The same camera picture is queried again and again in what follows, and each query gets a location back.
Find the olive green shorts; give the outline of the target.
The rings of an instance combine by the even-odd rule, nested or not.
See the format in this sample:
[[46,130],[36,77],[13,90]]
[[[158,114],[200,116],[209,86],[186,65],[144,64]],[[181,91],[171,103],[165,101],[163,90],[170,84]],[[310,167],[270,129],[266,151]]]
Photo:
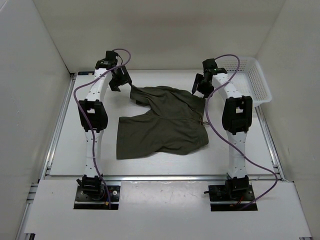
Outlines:
[[209,143],[204,124],[206,101],[169,86],[131,86],[130,99],[150,109],[118,121],[116,158],[148,157],[157,152],[188,155]]

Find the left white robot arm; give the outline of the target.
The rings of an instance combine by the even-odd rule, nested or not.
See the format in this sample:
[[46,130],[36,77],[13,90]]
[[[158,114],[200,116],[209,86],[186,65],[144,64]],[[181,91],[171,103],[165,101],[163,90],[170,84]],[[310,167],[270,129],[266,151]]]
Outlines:
[[[127,61],[120,56],[119,50],[128,54]],[[96,62],[93,80],[76,87],[73,91],[86,137],[86,165],[82,179],[77,182],[93,200],[103,198],[106,188],[99,166],[102,136],[109,121],[103,100],[107,88],[119,92],[120,86],[132,84],[126,68],[130,59],[131,54],[126,49],[107,50],[105,57]]]

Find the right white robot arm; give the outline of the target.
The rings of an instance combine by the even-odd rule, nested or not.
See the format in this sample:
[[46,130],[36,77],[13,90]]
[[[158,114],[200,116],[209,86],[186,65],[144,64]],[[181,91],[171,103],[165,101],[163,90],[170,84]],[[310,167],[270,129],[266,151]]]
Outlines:
[[224,100],[222,127],[226,131],[229,145],[229,167],[224,193],[230,200],[238,199],[243,190],[249,188],[249,177],[245,164],[245,143],[249,127],[252,125],[253,100],[241,94],[226,80],[227,71],[218,67],[214,58],[202,62],[203,73],[196,74],[191,93],[200,92],[209,99],[218,92]]

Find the white plastic basket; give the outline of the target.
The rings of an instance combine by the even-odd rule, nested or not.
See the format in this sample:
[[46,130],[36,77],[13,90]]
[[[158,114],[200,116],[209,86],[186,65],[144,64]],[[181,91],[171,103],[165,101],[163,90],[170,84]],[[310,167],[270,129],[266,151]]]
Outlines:
[[233,74],[231,83],[245,96],[251,96],[255,107],[269,103],[272,94],[258,61],[253,57],[224,56],[216,60],[219,67],[225,68],[228,77]]

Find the aluminium table frame rail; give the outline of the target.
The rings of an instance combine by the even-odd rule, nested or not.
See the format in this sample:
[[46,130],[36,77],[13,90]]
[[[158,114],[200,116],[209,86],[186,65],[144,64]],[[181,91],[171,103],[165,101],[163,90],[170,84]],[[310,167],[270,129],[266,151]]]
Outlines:
[[271,217],[264,210],[211,211],[204,190],[224,180],[228,168],[228,147],[212,130],[209,146],[186,156],[158,153],[116,160],[119,117],[143,112],[130,102],[129,87],[105,98],[109,124],[102,153],[108,181],[123,185],[120,207],[74,209],[85,139],[71,92],[91,80],[90,74],[80,72],[67,85],[44,169],[30,188],[19,240],[253,240],[281,232],[279,227],[265,228]]

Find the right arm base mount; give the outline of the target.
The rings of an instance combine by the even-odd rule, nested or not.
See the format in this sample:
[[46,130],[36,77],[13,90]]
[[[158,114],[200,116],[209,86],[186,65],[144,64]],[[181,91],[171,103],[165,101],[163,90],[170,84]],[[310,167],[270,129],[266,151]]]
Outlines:
[[209,196],[211,212],[257,211],[255,194],[249,177],[227,176],[224,184],[209,185],[203,192]]

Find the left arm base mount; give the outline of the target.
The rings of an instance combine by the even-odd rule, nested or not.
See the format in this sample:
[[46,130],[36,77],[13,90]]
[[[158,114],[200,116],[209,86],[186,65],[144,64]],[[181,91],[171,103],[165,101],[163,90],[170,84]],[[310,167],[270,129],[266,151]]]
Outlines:
[[73,208],[75,210],[118,210],[121,195],[120,185],[107,188],[98,176],[77,179]]

